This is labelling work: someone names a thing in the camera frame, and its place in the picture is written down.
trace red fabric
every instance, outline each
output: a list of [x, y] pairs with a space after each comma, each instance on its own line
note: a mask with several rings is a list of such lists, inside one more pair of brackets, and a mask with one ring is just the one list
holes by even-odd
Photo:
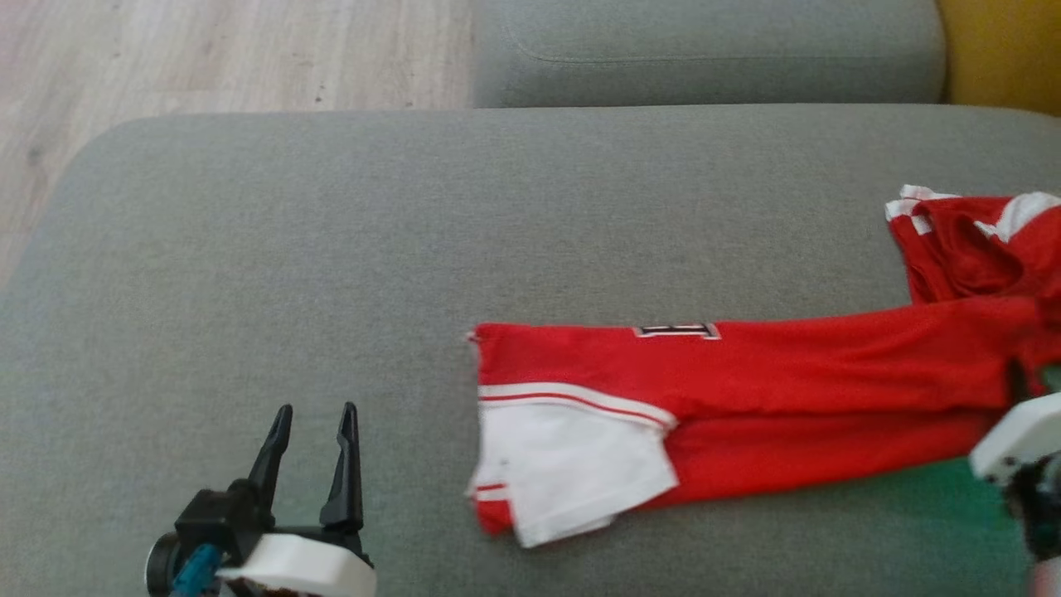
[[[662, 408], [668, 506], [790, 490], [968, 454], [1010, 406], [1009, 370], [1061, 359], [1030, 297], [970, 298], [788, 322], [718, 339], [634, 329], [483, 324], [480, 385], [562, 383]], [[477, 504], [487, 531], [504, 502]]]
[[[1029, 193], [1017, 197], [906, 199], [915, 206], [907, 208], [908, 214], [890, 218], [889, 226], [906, 260], [914, 302], [967, 296], [1061, 295], [1061, 207], [1034, 213], [1009, 239], [981, 229], [984, 224], [1005, 223], [1007, 206], [1011, 211], [1020, 208], [1016, 210], [1027, 212], [1040, 198], [1053, 197]], [[916, 217], [930, 231], [919, 233]]]

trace wooden floor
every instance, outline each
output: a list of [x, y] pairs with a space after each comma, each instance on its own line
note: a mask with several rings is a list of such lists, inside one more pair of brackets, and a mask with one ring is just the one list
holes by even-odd
[[471, 0], [0, 0], [0, 286], [56, 178], [175, 112], [469, 105]]

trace gray sofa cushion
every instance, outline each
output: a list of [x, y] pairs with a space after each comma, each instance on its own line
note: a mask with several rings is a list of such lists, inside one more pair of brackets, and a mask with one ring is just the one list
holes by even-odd
[[933, 0], [479, 0], [480, 107], [936, 102]]
[[[380, 595], [1005, 595], [1026, 557], [962, 461], [623, 516], [538, 550], [479, 530], [484, 320], [775, 319], [908, 302], [884, 203], [1058, 191], [1061, 125], [953, 106], [144, 120], [59, 182], [0, 297], [0, 578], [142, 594], [202, 487], [295, 424], [311, 523], [361, 412]], [[633, 587], [644, 587], [644, 591]]]

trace yellow wall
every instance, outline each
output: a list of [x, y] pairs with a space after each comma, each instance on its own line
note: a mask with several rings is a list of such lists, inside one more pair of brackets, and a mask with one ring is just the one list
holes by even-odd
[[1061, 0], [938, 0], [947, 101], [1061, 116]]

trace white stripe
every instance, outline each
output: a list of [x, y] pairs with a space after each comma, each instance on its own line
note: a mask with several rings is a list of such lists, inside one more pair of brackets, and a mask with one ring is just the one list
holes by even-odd
[[914, 214], [914, 208], [917, 207], [920, 200], [916, 198], [897, 198], [895, 200], [889, 200], [884, 205], [884, 214], [888, 217], [888, 221], [892, 221], [900, 215], [911, 215]]
[[914, 229], [918, 232], [918, 235], [924, 235], [932, 231], [932, 222], [926, 215], [914, 215], [914, 208], [921, 203], [916, 198], [897, 198], [895, 200], [889, 200], [884, 206], [884, 215], [888, 221], [892, 221], [895, 217], [909, 217], [910, 224], [914, 225]]
[[960, 194], [950, 194], [945, 192], [936, 192], [928, 187], [919, 187], [917, 185], [903, 185], [903, 190], [899, 191], [899, 195], [903, 198], [914, 198], [918, 200], [932, 200], [934, 198], [957, 198], [961, 196]]
[[479, 502], [507, 502], [508, 488], [498, 488], [493, 490], [476, 491], [475, 499]]
[[910, 223], [914, 224], [914, 229], [917, 230], [918, 235], [924, 235], [932, 231], [932, 222], [928, 221], [926, 215], [914, 215], [910, 217]]
[[[678, 424], [678, 421], [673, 415], [650, 404], [631, 401], [629, 399], [621, 399], [619, 397], [612, 397], [605, 394], [604, 392], [597, 392], [596, 390], [585, 388], [582, 386], [575, 386], [574, 384], [557, 384], [551, 382], [532, 383], [532, 384], [504, 384], [499, 386], [480, 386], [479, 396], [481, 399], [505, 399], [508, 397], [519, 397], [524, 394], [544, 394], [540, 398], [533, 399], [520, 399], [519, 402], [533, 401], [539, 404], [567, 404], [568, 406], [586, 406], [582, 403], [570, 400], [563, 400], [563, 397], [573, 397], [581, 401], [586, 401], [592, 405], [599, 406], [604, 409], [618, 409], [627, 412], [643, 415], [656, 421], [663, 423], [666, 429], [672, 429]], [[483, 406], [505, 406], [502, 401], [498, 402], [481, 402]], [[640, 417], [630, 418], [629, 416], [624, 417], [623, 414], [618, 414], [614, 411], [604, 411], [613, 417], [620, 417], [622, 419], [632, 419], [638, 423], [645, 423], [646, 421]]]
[[1044, 192], [1029, 192], [1014, 196], [1006, 204], [1002, 210], [998, 221], [992, 224], [975, 222], [976, 227], [985, 235], [991, 238], [997, 235], [998, 240], [1009, 242], [1016, 232], [1021, 231], [1032, 220], [1041, 215], [1044, 211], [1061, 206], [1061, 198]]

